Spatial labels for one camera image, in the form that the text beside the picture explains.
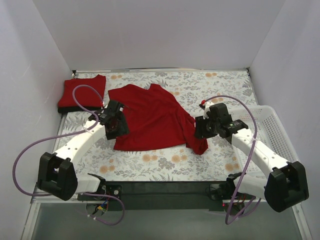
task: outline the floral tablecloth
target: floral tablecloth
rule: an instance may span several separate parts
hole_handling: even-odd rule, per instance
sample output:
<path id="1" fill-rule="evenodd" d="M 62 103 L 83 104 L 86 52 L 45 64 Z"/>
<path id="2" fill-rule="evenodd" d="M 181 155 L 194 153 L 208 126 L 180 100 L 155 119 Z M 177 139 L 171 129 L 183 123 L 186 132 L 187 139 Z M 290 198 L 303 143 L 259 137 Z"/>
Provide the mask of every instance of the floral tablecloth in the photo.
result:
<path id="1" fill-rule="evenodd" d="M 104 102 L 109 101 L 108 90 L 127 84 L 148 89 L 159 84 L 172 93 L 180 105 L 191 115 L 203 112 L 199 103 L 215 95 L 230 95 L 247 105 L 256 105 L 256 99 L 246 71 L 194 71 L 194 72 L 119 72 L 100 73 L 106 76 Z M 97 73 L 81 73 L 78 78 L 93 78 Z M 229 99 L 213 99 L 224 102 L 229 108 L 239 104 Z M 90 114 L 68 113 L 62 125 L 62 133 L 78 131 Z M 58 148 L 71 138 L 58 142 Z M 97 174 L 107 181 L 219 181 L 230 173 L 239 171 L 238 160 L 231 145 L 216 136 L 208 139 L 208 150 L 196 155 L 185 145 L 150 151 L 116 151 L 115 140 L 105 137 L 83 156 L 76 166 L 77 174 Z"/>

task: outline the laundry basket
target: laundry basket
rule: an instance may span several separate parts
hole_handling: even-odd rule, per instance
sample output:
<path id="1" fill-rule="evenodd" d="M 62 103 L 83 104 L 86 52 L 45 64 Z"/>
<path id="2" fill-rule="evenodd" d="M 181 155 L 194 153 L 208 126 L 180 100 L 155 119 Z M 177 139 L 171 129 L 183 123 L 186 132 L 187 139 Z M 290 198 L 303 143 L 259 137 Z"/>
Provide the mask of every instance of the laundry basket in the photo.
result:
<path id="1" fill-rule="evenodd" d="M 297 161 L 298 156 L 275 110 L 270 106 L 259 105 L 248 106 L 248 108 L 256 121 L 258 128 L 257 138 L 289 162 Z M 229 113 L 233 120 L 240 119 L 248 125 L 252 133 L 255 131 L 254 123 L 244 107 L 231 108 L 229 109 Z M 243 169 L 248 157 L 238 148 L 233 147 L 233 149 L 239 166 Z M 251 176 L 264 177 L 263 172 L 253 161 L 250 162 L 246 172 Z"/>

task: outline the purple cable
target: purple cable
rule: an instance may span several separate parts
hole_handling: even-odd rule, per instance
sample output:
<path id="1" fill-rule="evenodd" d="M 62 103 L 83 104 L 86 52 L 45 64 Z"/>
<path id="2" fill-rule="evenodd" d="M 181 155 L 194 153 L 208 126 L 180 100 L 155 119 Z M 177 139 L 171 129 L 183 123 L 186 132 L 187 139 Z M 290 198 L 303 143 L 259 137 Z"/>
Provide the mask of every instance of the purple cable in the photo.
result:
<path id="1" fill-rule="evenodd" d="M 229 207 L 228 207 L 228 209 L 227 209 L 227 211 L 226 211 L 225 224 L 229 225 L 229 224 L 233 223 L 234 220 L 236 220 L 236 219 L 240 216 L 240 214 L 242 214 L 242 213 L 249 207 L 249 205 L 253 202 L 253 200 L 255 199 L 255 197 L 252 198 L 252 199 L 248 202 L 248 204 L 247 204 L 244 208 L 242 208 L 242 209 L 233 217 L 233 219 L 232 219 L 230 222 L 228 222 L 229 216 L 230 216 L 230 213 L 231 213 L 231 208 L 232 208 L 232 206 L 233 206 L 233 204 L 234 204 L 234 201 L 235 201 L 236 195 L 237 195 L 237 193 L 238 193 L 240 184 L 241 184 L 241 182 L 242 182 L 242 180 L 243 180 L 243 178 L 244 178 L 244 176 L 245 176 L 245 174 L 246 174 L 247 168 L 248 168 L 248 166 L 249 166 L 249 163 L 250 163 L 250 161 L 251 161 L 252 155 L 253 155 L 253 153 L 254 153 L 254 149 L 255 149 L 255 146 L 256 146 L 256 140 L 255 140 L 255 139 L 257 138 L 258 127 L 257 127 L 257 123 L 256 123 L 256 120 L 255 120 L 255 117 L 252 115 L 250 109 L 249 109 L 242 101 L 240 101 L 239 99 L 237 99 L 237 98 L 235 98 L 235 97 L 233 97 L 233 96 L 219 95 L 219 96 L 210 97 L 210 98 L 208 98 L 207 100 L 205 100 L 205 102 L 208 102 L 208 101 L 210 101 L 211 99 L 215 99 L 215 98 L 229 98 L 229 99 L 233 99 L 233 100 L 239 102 L 239 103 L 247 110 L 247 112 L 249 113 L 249 115 L 250 115 L 250 117 L 251 117 L 251 119 L 252 119 L 252 121 L 253 121 L 253 125 L 254 125 L 253 142 L 252 142 L 252 146 L 251 146 L 251 149 L 250 149 L 250 152 L 249 152 L 249 155 L 248 155 L 248 160 L 246 161 L 246 163 L 245 163 L 245 165 L 244 165 L 244 168 L 243 168 L 243 171 L 242 171 L 241 176 L 240 176 L 240 178 L 239 178 L 239 181 L 238 181 L 238 183 L 237 183 L 237 185 L 236 185 L 236 187 L 235 187 L 235 189 L 234 189 L 234 192 L 233 192 L 233 194 L 232 194 Z M 256 205 L 254 206 L 253 209 L 251 209 L 249 212 L 245 213 L 245 214 L 242 215 L 241 217 L 248 216 L 248 215 L 251 214 L 254 210 L 256 210 L 256 208 L 258 207 L 260 201 L 261 201 L 261 198 L 260 198 L 259 201 L 256 203 Z"/>
<path id="2" fill-rule="evenodd" d="M 92 197 L 104 197 L 104 198 L 110 198 L 110 199 L 114 199 L 114 200 L 117 200 L 120 204 L 121 204 L 121 208 L 122 208 L 122 215 L 121 217 L 115 221 L 115 222 L 108 222 L 108 221 L 105 221 L 99 217 L 96 217 L 94 216 L 93 214 L 87 214 L 88 217 L 91 217 L 93 218 L 94 220 L 97 220 L 105 225 L 109 225 L 109 226 L 114 226 L 114 225 L 117 225 L 118 223 L 120 223 L 122 221 L 122 219 L 124 218 L 125 216 L 125 205 L 124 203 L 117 197 L 115 196 L 111 196 L 111 195 L 104 195 L 104 194 L 94 194 L 94 193 L 88 193 L 88 192 L 85 192 L 83 193 L 83 195 L 86 195 L 86 196 L 92 196 Z"/>
<path id="3" fill-rule="evenodd" d="M 37 144 L 39 144 L 39 143 L 48 141 L 48 140 L 59 139 L 59 138 L 63 138 L 63 137 L 68 137 L 68 136 L 83 134 L 83 133 L 85 133 L 86 131 L 89 131 L 89 130 L 93 129 L 95 126 L 98 125 L 98 123 L 99 123 L 99 117 L 98 117 L 93 111 L 90 111 L 90 110 L 86 109 L 85 107 L 83 107 L 83 106 L 77 101 L 77 99 L 76 99 L 75 92 L 76 92 L 76 90 L 77 90 L 78 88 L 81 88 L 81 87 L 86 87 L 86 88 L 92 89 L 92 90 L 99 96 L 101 102 L 103 102 L 103 99 L 101 98 L 101 96 L 100 96 L 100 94 L 98 93 L 98 91 L 95 90 L 92 86 L 89 86 L 89 85 L 84 85 L 84 84 L 78 85 L 78 86 L 76 86 L 76 87 L 73 89 L 73 91 L 72 91 L 72 97 L 73 97 L 73 100 L 75 101 L 75 103 L 76 103 L 82 110 L 84 110 L 84 111 L 86 111 L 86 112 L 94 115 L 94 116 L 95 116 L 95 119 L 96 119 L 96 122 L 95 122 L 92 126 L 88 127 L 88 128 L 85 129 L 85 130 L 76 131 L 76 132 L 71 132 L 71 133 L 66 133 L 66 134 L 62 134 L 62 135 L 58 135 L 58 136 L 46 137 L 46 138 L 40 139 L 40 140 L 35 141 L 35 142 L 31 143 L 30 145 L 26 146 L 26 147 L 19 153 L 19 155 L 16 157 L 16 159 L 15 159 L 15 161 L 14 161 L 14 163 L 13 163 L 13 167 L 12 167 L 13 183 L 14 183 L 14 185 L 16 186 L 16 188 L 17 188 L 21 193 L 23 193 L 23 194 L 25 194 L 25 195 L 28 195 L 28 196 L 31 196 L 31 197 L 45 197 L 45 196 L 50 196 L 50 195 L 51 195 L 51 194 L 49 194 L 49 193 L 43 193 L 43 194 L 41 194 L 41 193 L 30 193 L 30 192 L 26 192 L 25 190 L 23 190 L 23 189 L 19 186 L 19 184 L 18 184 L 18 182 L 17 182 L 16 169 L 17 169 L 18 161 L 19 161 L 19 159 L 21 158 L 21 156 L 22 156 L 29 148 L 31 148 L 31 147 L 33 147 L 34 145 L 37 145 Z"/>

